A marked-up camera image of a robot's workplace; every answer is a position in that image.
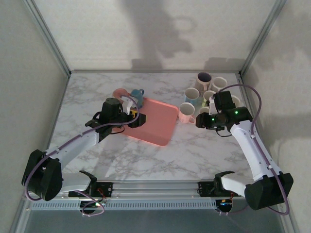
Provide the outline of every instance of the white marble surface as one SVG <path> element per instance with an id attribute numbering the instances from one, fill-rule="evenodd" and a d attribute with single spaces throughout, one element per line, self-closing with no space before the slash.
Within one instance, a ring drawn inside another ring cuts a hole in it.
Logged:
<path id="1" fill-rule="evenodd" d="M 237 83 L 235 74 L 216 76 L 226 78 L 228 84 Z M 117 88 L 128 91 L 143 88 L 145 97 L 179 106 L 183 102 L 184 90 L 194 86 L 195 77 L 195 73 L 73 74 L 51 146 L 61 145 L 77 135 Z M 238 87 L 230 91 L 242 99 Z M 110 135 L 72 160 L 64 172 L 78 172 L 81 169 L 106 180 L 213 179 L 216 173 L 227 170 L 251 176 L 250 167 L 235 138 L 221 138 L 214 131 L 179 121 L 171 141 L 165 147 L 123 134 Z"/>

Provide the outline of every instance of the mug handle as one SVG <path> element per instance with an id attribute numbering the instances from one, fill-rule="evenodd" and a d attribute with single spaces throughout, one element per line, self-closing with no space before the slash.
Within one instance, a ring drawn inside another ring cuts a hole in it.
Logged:
<path id="1" fill-rule="evenodd" d="M 193 115 L 190 116 L 189 123 L 195 124 L 195 118 L 193 117 Z"/>

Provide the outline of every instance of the pink tray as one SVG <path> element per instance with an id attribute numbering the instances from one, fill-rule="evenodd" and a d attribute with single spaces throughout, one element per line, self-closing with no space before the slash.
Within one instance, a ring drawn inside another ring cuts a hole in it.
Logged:
<path id="1" fill-rule="evenodd" d="M 144 98 L 140 113 L 146 115 L 146 123 L 137 128 L 125 126 L 123 134 L 159 146 L 166 146 L 173 134 L 178 108 L 174 105 Z"/>

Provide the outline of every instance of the blue mug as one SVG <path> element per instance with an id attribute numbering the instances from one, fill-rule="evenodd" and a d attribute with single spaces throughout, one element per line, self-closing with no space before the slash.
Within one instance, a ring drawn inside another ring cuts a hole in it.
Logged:
<path id="1" fill-rule="evenodd" d="M 131 92 L 131 96 L 135 97 L 138 100 L 137 101 L 138 108 L 142 107 L 142 103 L 144 100 L 144 98 L 143 98 L 144 93 L 145 93 L 145 91 L 143 89 L 140 89 L 140 90 L 134 89 Z"/>
<path id="2" fill-rule="evenodd" d="M 199 97 L 200 92 L 197 89 L 191 87 L 185 90 L 185 102 L 196 105 L 199 101 Z"/>

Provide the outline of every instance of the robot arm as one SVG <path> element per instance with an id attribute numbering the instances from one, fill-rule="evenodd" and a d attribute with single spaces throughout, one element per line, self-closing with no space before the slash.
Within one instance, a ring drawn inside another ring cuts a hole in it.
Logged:
<path id="1" fill-rule="evenodd" d="M 246 178 L 232 171 L 217 174 L 214 180 L 218 182 L 216 186 L 245 197 L 249 206 L 254 210 L 283 203 L 283 196 L 271 169 L 273 168 L 279 177 L 286 196 L 293 185 L 293 178 L 290 173 L 281 172 L 257 131 L 254 131 L 254 135 L 251 134 L 253 119 L 247 108 L 235 108 L 229 91 L 216 93 L 209 102 L 210 113 L 200 114 L 196 119 L 196 126 L 216 131 L 224 130 L 226 127 L 240 145 L 253 175 L 252 178 Z M 270 165 L 265 162 L 253 140 L 254 137 Z"/>
<path id="2" fill-rule="evenodd" d="M 61 147 L 51 148 L 44 152 L 33 151 L 23 175 L 22 185 L 25 186 L 34 167 L 45 159 L 31 176 L 28 190 L 43 200 L 51 200 L 58 193 L 74 190 L 88 190 L 88 193 L 92 195 L 96 190 L 96 177 L 85 171 L 62 174 L 62 170 L 81 152 L 95 146 L 110 135 L 113 128 L 119 128 L 127 122 L 131 122 L 127 124 L 130 128 L 143 125 L 146 121 L 146 115 L 139 114 L 137 116 L 137 111 L 130 109 L 132 104 L 128 100 L 124 100 L 121 104 L 115 98 L 108 98 L 103 103 L 102 111 L 97 112 L 93 119 L 85 124 L 86 131 L 84 133 L 66 142 Z"/>

